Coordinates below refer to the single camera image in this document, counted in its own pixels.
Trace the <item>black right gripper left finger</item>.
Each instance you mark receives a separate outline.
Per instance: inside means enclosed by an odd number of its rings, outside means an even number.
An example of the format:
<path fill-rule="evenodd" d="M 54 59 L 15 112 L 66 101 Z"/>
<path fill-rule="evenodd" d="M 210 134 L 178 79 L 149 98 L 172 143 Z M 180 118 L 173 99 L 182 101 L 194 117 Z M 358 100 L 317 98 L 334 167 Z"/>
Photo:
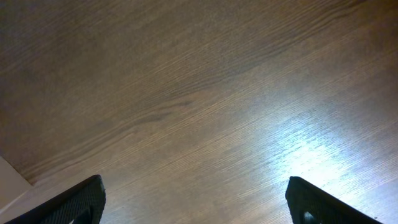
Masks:
<path fill-rule="evenodd" d="M 99 224 L 105 203 L 102 178 L 92 175 L 6 224 Z"/>

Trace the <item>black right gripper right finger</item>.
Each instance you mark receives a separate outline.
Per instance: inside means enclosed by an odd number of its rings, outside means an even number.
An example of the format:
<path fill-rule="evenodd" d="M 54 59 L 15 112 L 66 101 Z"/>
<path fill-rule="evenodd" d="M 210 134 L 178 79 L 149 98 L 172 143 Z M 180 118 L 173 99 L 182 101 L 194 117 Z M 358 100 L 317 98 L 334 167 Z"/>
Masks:
<path fill-rule="evenodd" d="M 381 224 L 301 177 L 289 178 L 285 199 L 294 224 Z"/>

